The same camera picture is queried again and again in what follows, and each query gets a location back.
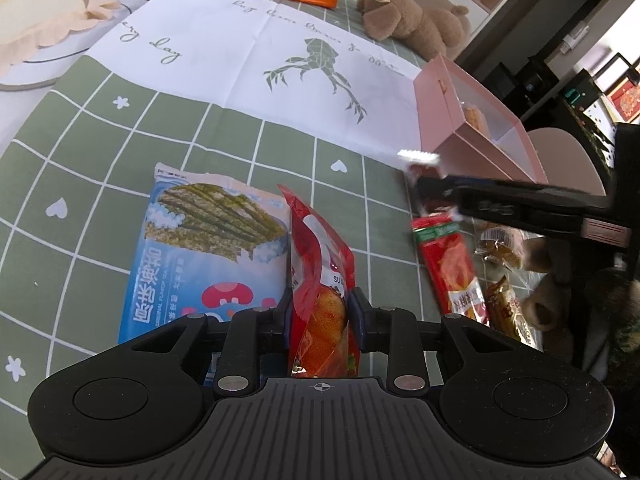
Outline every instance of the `gold wrapper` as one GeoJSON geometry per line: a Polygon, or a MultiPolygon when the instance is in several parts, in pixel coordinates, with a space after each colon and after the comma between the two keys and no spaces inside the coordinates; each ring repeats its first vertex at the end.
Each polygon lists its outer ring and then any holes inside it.
{"type": "Polygon", "coordinates": [[[540,350],[531,333],[529,323],[524,319],[516,293],[507,276],[489,285],[486,294],[489,321],[492,328],[525,345],[540,350]]]}

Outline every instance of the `open box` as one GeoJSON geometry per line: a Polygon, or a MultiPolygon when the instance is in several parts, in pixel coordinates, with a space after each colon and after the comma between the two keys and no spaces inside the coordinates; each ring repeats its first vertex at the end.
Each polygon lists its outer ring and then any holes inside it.
{"type": "Polygon", "coordinates": [[[421,149],[438,153],[445,173],[547,183],[522,123],[458,65],[443,56],[432,59],[414,88],[421,149]],[[465,119],[463,104],[484,114],[490,138],[465,119]]]}

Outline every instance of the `barcode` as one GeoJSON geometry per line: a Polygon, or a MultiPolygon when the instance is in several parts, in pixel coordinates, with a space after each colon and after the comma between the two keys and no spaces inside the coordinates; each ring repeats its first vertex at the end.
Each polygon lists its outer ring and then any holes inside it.
{"type": "Polygon", "coordinates": [[[513,238],[511,234],[500,227],[494,227],[493,229],[487,229],[480,235],[481,240],[496,241],[499,244],[513,250],[513,238]]]}

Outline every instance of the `plush toy tail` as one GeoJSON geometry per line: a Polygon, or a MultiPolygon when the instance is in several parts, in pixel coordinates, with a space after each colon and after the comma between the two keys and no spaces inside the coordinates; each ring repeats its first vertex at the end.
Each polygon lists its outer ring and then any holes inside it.
{"type": "Polygon", "coordinates": [[[454,5],[451,8],[451,13],[454,16],[466,16],[469,13],[469,9],[467,9],[464,5],[454,5]]]}

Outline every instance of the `white flower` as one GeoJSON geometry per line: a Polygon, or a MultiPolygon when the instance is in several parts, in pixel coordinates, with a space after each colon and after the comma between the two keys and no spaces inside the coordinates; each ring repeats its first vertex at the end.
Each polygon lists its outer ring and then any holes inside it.
{"type": "Polygon", "coordinates": [[[122,110],[123,108],[129,106],[129,98],[118,96],[118,98],[115,101],[113,101],[113,104],[116,105],[116,108],[118,110],[122,110]]]}
{"type": "Polygon", "coordinates": [[[20,358],[14,359],[13,357],[7,357],[8,365],[4,367],[4,369],[9,372],[14,378],[14,383],[17,383],[21,377],[24,377],[27,373],[22,368],[22,362],[20,358]]]}

